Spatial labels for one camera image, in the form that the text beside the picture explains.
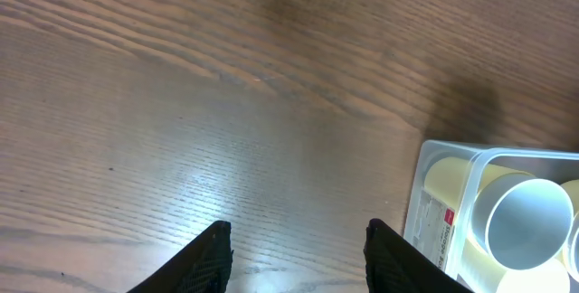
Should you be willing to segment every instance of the paper cup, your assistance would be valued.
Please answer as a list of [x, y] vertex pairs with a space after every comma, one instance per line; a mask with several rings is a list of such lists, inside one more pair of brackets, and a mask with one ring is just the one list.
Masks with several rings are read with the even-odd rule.
[[577, 246], [577, 241], [579, 241], [579, 180], [573, 180], [561, 184], [561, 187], [565, 189], [569, 194], [569, 197], [571, 197], [575, 216], [573, 227], [571, 228], [571, 234], [569, 234], [567, 242], [563, 245], [563, 249], [561, 250], [558, 259], [564, 263], [567, 271], [569, 271], [569, 275], [579, 282], [579, 250], [577, 249], [579, 248]]
[[476, 243], [464, 244], [459, 274], [477, 293], [548, 292], [568, 293], [571, 281], [559, 260], [528, 270], [512, 270], [499, 265]]
[[[458, 157], [446, 157], [437, 161], [424, 178], [424, 188], [431, 195], [455, 211], [459, 210], [462, 190], [470, 175], [472, 163]], [[489, 164], [485, 167], [479, 183], [479, 192], [502, 175], [529, 173], [504, 166]]]
[[470, 228], [480, 247], [501, 265], [532, 269], [561, 250], [573, 215], [571, 199], [560, 185], [510, 174], [479, 193]]

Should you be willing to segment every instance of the red logo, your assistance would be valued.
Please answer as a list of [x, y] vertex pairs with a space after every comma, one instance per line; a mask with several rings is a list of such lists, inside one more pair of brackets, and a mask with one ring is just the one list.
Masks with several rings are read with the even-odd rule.
[[452, 222], [454, 221], [454, 212], [452, 209], [447, 208], [446, 213], [444, 214], [444, 221], [449, 225], [452, 225]]

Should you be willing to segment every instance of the wooden table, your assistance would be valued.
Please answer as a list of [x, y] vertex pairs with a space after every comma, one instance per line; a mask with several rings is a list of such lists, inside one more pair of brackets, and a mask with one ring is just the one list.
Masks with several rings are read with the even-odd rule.
[[0, 292], [367, 292], [425, 137], [579, 149], [576, 0], [0, 0]]

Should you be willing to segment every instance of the wood grain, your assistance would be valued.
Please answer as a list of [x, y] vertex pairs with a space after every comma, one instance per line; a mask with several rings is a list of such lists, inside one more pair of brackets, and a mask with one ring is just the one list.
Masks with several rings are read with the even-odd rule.
[[0, 292], [367, 291], [424, 137], [579, 149], [576, 0], [0, 0]]

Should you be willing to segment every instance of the label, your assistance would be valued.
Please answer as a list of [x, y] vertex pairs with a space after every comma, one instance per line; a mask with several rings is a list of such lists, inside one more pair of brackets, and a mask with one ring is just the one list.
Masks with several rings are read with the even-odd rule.
[[422, 189], [413, 246], [441, 270], [446, 268], [453, 224], [454, 211]]

